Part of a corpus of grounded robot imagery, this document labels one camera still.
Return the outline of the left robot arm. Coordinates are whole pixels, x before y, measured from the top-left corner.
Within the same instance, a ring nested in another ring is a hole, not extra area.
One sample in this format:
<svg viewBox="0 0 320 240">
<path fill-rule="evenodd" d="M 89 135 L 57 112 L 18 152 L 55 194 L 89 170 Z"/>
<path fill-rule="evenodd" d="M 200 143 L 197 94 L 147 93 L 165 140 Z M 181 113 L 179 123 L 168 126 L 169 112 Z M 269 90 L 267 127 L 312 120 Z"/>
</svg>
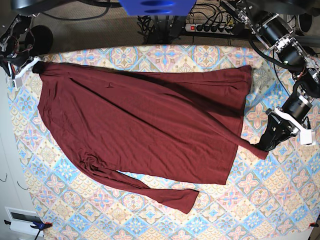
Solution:
<svg viewBox="0 0 320 240">
<path fill-rule="evenodd" d="M 257 147 L 273 150 L 279 143 L 299 135 L 301 145 L 315 144 L 316 135 L 308 122 L 312 102 L 320 97 L 320 65 L 294 37 L 294 29 L 280 15 L 300 15 L 313 4 L 311 0 L 239 0 L 234 12 L 239 22 L 251 30 L 278 59 L 262 53 L 249 39 L 251 47 L 265 60 L 288 70 L 294 85 L 281 107 L 268 109 L 268 123 Z"/>
</svg>

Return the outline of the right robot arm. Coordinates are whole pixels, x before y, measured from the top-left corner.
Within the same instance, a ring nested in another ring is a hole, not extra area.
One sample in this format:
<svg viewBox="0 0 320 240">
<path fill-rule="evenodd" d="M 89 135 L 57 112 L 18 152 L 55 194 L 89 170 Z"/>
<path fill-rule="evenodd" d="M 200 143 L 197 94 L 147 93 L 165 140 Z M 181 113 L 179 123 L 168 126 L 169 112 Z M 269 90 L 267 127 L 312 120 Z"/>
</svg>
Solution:
<svg viewBox="0 0 320 240">
<path fill-rule="evenodd" d="M 44 25 L 32 27 L 33 20 L 18 14 L 0 36 L 0 66 L 11 79 L 23 75 L 52 48 L 52 31 Z"/>
</svg>

